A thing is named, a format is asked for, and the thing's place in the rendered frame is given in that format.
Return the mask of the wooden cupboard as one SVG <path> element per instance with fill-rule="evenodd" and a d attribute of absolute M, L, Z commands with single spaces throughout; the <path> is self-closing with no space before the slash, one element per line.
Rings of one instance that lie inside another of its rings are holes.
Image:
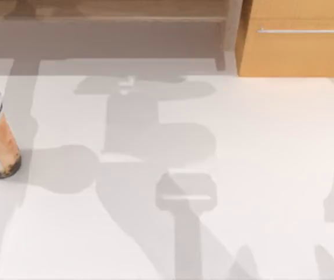
<path fill-rule="evenodd" d="M 241 77 L 334 78 L 334 0 L 243 0 Z"/>

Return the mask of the open wooden shelf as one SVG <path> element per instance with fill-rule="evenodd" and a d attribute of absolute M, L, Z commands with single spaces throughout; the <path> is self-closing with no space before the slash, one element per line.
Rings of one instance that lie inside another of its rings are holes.
<path fill-rule="evenodd" d="M 0 58 L 213 58 L 226 68 L 230 0 L 0 0 Z"/>

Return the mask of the wooden drawer front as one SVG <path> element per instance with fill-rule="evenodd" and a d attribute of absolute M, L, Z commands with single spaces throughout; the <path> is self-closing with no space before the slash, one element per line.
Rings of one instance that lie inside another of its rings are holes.
<path fill-rule="evenodd" d="M 239 76 L 334 78 L 334 34 L 264 34 L 260 28 L 334 30 L 334 20 L 250 20 L 236 41 Z"/>

